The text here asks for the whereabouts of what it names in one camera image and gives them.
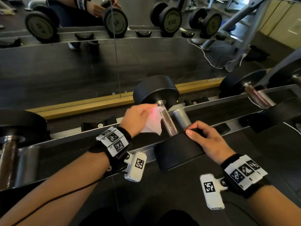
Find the white sneaker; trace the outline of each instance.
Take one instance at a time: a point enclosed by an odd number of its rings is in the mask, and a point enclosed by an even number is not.
[[[88,43],[91,45],[99,45],[98,40],[88,41]]]
[[[80,42],[74,42],[74,43],[68,43],[69,45],[69,48],[72,50],[72,51],[79,51],[80,50]]]

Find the rubber plate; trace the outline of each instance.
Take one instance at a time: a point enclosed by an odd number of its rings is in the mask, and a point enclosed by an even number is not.
[[[166,7],[159,15],[160,29],[164,34],[173,35],[182,23],[182,14],[176,7]]]
[[[40,11],[44,14],[46,14],[52,22],[55,24],[55,26],[58,28],[60,26],[60,19],[56,15],[56,13],[48,6],[45,5],[37,5],[33,8],[33,11]]]
[[[217,33],[222,23],[222,16],[219,13],[210,11],[206,18],[202,20],[201,37],[210,38]]]
[[[160,26],[159,15],[166,7],[168,7],[168,4],[164,2],[158,2],[150,11],[150,21],[153,23],[154,26]]]
[[[292,75],[300,75],[300,62],[301,59],[297,59],[273,74],[269,79],[268,88],[295,84],[294,80],[292,79]]]
[[[41,43],[54,43],[58,41],[57,27],[44,13],[33,11],[25,18],[27,30]]]
[[[114,32],[115,38],[123,38],[128,29],[128,19],[121,9],[110,6],[103,12],[103,25],[111,38],[114,38]]]
[[[200,129],[193,130],[203,135]],[[154,154],[160,170],[167,171],[195,159],[205,152],[198,143],[182,132],[158,144],[154,149]]]
[[[165,107],[169,109],[179,99],[179,91],[172,80],[165,75],[155,75],[144,79],[133,92],[135,104],[154,104],[165,100]]]
[[[266,74],[266,70],[257,70],[241,77],[241,73],[227,74],[219,85],[220,98],[231,97],[239,95],[244,92],[244,84],[249,83],[254,86]]]
[[[205,19],[207,15],[206,9],[201,8],[195,10],[189,18],[189,26],[192,29],[201,29],[203,25],[202,20]]]
[[[23,110],[0,110],[0,137],[17,135],[25,138],[22,144],[43,141],[47,135],[46,120],[40,115]]]
[[[294,97],[289,98],[260,113],[247,115],[241,118],[240,122],[247,122],[254,132],[260,133],[300,115],[301,98]]]

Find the black cable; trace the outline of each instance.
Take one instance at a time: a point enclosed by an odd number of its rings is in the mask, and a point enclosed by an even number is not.
[[[272,12],[272,14],[269,16],[269,18],[265,21],[265,23],[263,24],[263,26],[261,27],[261,29],[259,30],[259,31],[261,31],[262,30],[262,28],[265,26],[265,24],[268,22],[268,20],[270,19],[270,17],[273,15],[273,13],[275,12],[275,10],[278,8],[278,6],[280,5],[280,3],[281,3],[282,1],[280,1],[279,3],[278,3],[278,5],[276,6],[276,8],[273,10],[273,12]]]
[[[85,188],[88,188],[89,186],[94,185],[95,183],[99,182],[99,181],[102,180],[102,179],[103,179],[103,177],[102,177],[101,179],[98,179],[98,180],[96,180],[96,181],[94,181],[94,182],[92,182],[92,183],[86,185],[86,186],[83,186],[83,187],[78,188],[78,189],[76,189],[76,190],[73,190],[73,191],[70,191],[70,192],[68,192],[68,193],[65,193],[65,194],[62,194],[62,195],[60,195],[60,196],[57,196],[57,197],[55,197],[55,198],[52,198],[52,199],[50,199],[49,201],[46,201],[44,204],[40,205],[38,208],[36,208],[36,209],[33,210],[32,212],[28,213],[25,217],[23,217],[22,219],[18,220],[16,223],[12,224],[11,226],[16,226],[17,224],[21,223],[22,221],[24,221],[25,219],[27,219],[28,217],[30,217],[32,214],[34,214],[36,211],[38,211],[39,209],[41,209],[41,208],[44,207],[45,205],[49,204],[50,202],[55,201],[55,200],[57,200],[57,199],[60,199],[60,198],[62,198],[62,197],[65,197],[65,196],[67,196],[67,195],[69,195],[69,194],[73,194],[73,193],[75,193],[75,192],[77,192],[77,191],[80,191],[80,190],[83,190],[83,189],[85,189]]]
[[[224,203],[230,203],[232,205],[235,205],[237,208],[239,208],[242,212],[244,212],[248,217],[250,217],[251,220],[253,220],[255,222],[255,224],[257,224],[258,226],[260,226],[260,224],[249,214],[247,213],[245,210],[243,210],[241,207],[239,207],[238,205],[230,202],[230,201],[224,201]]]

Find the dumbbell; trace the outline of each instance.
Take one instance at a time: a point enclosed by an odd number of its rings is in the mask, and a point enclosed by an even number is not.
[[[220,98],[246,92],[250,99],[263,110],[240,119],[256,133],[301,115],[301,98],[293,97],[276,104],[268,95],[254,89],[253,85],[257,84],[265,75],[266,70],[256,70],[243,77],[240,72],[231,73],[222,80],[219,86]]]
[[[200,29],[200,37],[209,39],[217,33],[222,23],[222,16],[213,10],[204,8],[195,10],[189,18],[189,26],[192,29]]]
[[[150,20],[154,26],[160,27],[164,37],[172,37],[181,26],[182,14],[178,8],[158,2],[150,11]]]
[[[291,84],[297,84],[301,87],[301,68],[300,68],[300,59],[295,60],[294,62],[289,63],[280,70],[278,70],[272,77],[269,79],[267,85],[268,88],[286,86]]]
[[[58,42],[59,24],[56,13],[46,5],[37,5],[25,18],[27,30],[41,43]]]
[[[46,120],[38,114],[14,109],[0,110],[0,190],[12,188],[18,148],[42,142],[47,137]]]
[[[135,104],[158,104],[164,108],[161,112],[162,121],[170,138],[154,148],[160,170],[172,169],[204,154],[199,144],[191,140],[183,130],[178,131],[168,114],[167,110],[175,105],[179,99],[179,91],[169,77],[156,75],[144,79],[135,88],[133,98]],[[175,110],[174,114],[182,128],[191,124],[184,110]],[[203,135],[200,129],[194,129],[194,131]]]
[[[110,1],[105,1],[101,4],[106,10],[103,12],[103,25],[111,38],[123,38],[128,29],[128,19],[125,13],[111,6]]]

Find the dumbbell rack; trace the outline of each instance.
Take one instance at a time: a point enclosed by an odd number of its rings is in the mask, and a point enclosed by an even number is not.
[[[262,90],[262,92],[263,93],[272,93],[272,92],[283,91],[283,90],[290,90],[298,97],[301,97],[301,88],[298,85],[289,85],[289,86],[271,88],[271,89]],[[222,104],[222,103],[229,103],[229,102],[247,98],[247,97],[248,97],[248,95],[246,93],[243,93],[241,95],[232,96],[232,97],[228,97],[228,98],[222,98],[222,99],[218,99],[218,97],[212,97],[212,98],[209,98],[208,102],[203,102],[203,103],[199,103],[199,104],[191,105],[191,106],[185,106],[185,104],[182,103],[182,104],[173,106],[168,111],[168,114],[170,116],[174,117],[173,120],[177,121],[180,126],[186,127],[187,124],[190,123],[190,119],[188,118],[188,116],[186,114],[187,112],[190,112],[193,110],[198,110],[201,113],[201,110],[203,108]],[[254,106],[254,111],[260,112],[261,109],[257,106]],[[237,132],[239,130],[242,130],[242,129],[245,129],[248,127],[247,124],[241,122],[241,118],[242,117],[238,117],[235,119],[223,121],[223,122],[214,124],[212,126],[217,128],[220,124],[226,124],[229,127],[230,131],[222,134],[224,136],[224,135],[227,135],[227,134],[230,134],[233,132]],[[34,144],[34,145],[24,147],[24,148],[19,148],[19,151],[18,151],[19,158],[18,158],[18,163],[17,163],[17,168],[16,168],[17,175],[16,175],[14,187],[15,188],[21,187],[21,186],[24,186],[24,185],[27,185],[30,183],[38,182],[39,180],[40,181],[45,180],[51,175],[51,174],[50,175],[48,174],[48,176],[44,175],[43,177],[41,177],[41,174],[48,173],[48,171],[39,171],[39,167],[38,167],[39,154],[42,151],[49,151],[49,149],[51,149],[52,147],[58,148],[63,144],[66,147],[67,143],[71,143],[73,141],[84,140],[85,138],[88,138],[88,137],[95,137],[95,136],[101,134],[102,132],[104,132],[106,129],[108,129],[111,126],[117,127],[119,125],[119,123],[121,122],[121,120],[122,120],[122,118],[118,118],[117,119],[118,123],[116,123],[116,124],[104,126],[104,127],[92,129],[89,131],[84,131],[84,132],[81,132],[81,128],[79,127],[76,129],[71,129],[68,131],[60,132],[60,133],[54,133],[54,134],[51,134],[52,140]],[[152,161],[156,160],[153,149],[156,145],[160,144],[161,142],[162,141],[155,142],[150,145],[146,145],[141,148],[134,149],[134,150],[130,151],[130,153],[135,153],[138,151],[144,152],[147,155],[147,163],[152,162]]]
[[[112,39],[104,26],[90,26],[90,27],[69,27],[69,28],[58,28],[59,42],[78,42],[76,33],[80,35],[94,34],[93,39],[89,40],[108,40]],[[200,30],[180,28],[173,36],[173,38],[199,38]],[[159,27],[155,26],[129,26],[125,33],[124,39],[133,38],[164,38],[161,34]],[[228,34],[224,39],[229,43],[236,41],[236,37]],[[8,47],[1,46],[3,43],[8,43]],[[13,32],[2,32],[0,33],[0,48],[15,48],[24,46],[35,46],[42,45],[34,36],[32,36],[27,30],[13,31]]]

